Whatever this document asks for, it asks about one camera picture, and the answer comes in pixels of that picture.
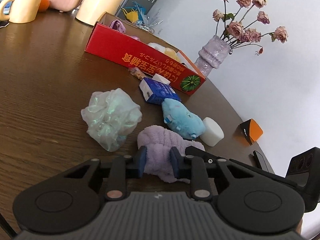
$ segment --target mug handle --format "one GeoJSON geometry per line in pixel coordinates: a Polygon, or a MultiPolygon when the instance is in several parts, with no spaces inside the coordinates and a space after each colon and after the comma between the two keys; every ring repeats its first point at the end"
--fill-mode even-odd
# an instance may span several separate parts
{"type": "Polygon", "coordinates": [[[0,21],[9,21],[10,15],[5,15],[3,13],[4,7],[7,5],[9,2],[13,2],[14,0],[2,0],[0,3],[0,21]]]}

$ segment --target orange box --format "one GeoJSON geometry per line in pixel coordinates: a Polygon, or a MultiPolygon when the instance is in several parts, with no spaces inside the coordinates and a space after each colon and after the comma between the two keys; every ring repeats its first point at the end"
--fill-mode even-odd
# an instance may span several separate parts
{"type": "Polygon", "coordinates": [[[170,80],[173,88],[188,95],[205,81],[203,74],[181,50],[109,13],[95,24],[85,51],[128,68],[138,67],[150,75],[157,73],[170,80]],[[126,34],[109,28],[114,20],[123,22],[126,34]],[[137,36],[141,41],[130,36],[137,36]],[[185,65],[148,46],[150,42],[173,49],[185,65]]]}

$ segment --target crumpled plastic bag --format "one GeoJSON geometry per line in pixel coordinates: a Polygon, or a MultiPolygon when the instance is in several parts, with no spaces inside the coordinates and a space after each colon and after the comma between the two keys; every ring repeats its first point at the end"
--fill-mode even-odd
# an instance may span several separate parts
{"type": "Polygon", "coordinates": [[[81,110],[87,133],[109,152],[118,150],[141,122],[140,106],[122,89],[94,92],[81,110]]]}

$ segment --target beige mug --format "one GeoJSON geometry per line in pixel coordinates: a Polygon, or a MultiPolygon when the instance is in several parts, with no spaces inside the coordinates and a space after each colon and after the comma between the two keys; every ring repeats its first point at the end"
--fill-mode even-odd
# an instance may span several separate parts
{"type": "Polygon", "coordinates": [[[41,0],[3,0],[0,3],[0,21],[12,23],[32,22],[37,15],[41,0]],[[9,15],[3,13],[7,3],[12,2],[9,15]]]}

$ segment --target small white box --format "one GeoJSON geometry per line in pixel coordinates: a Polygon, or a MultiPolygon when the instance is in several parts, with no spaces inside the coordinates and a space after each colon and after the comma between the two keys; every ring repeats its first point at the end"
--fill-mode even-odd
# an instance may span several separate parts
{"type": "Polygon", "coordinates": [[[158,81],[158,82],[161,82],[163,84],[166,84],[166,85],[169,85],[170,84],[170,81],[167,80],[165,77],[163,76],[160,76],[159,74],[155,74],[152,78],[152,80],[155,80],[155,81],[158,81]]]}

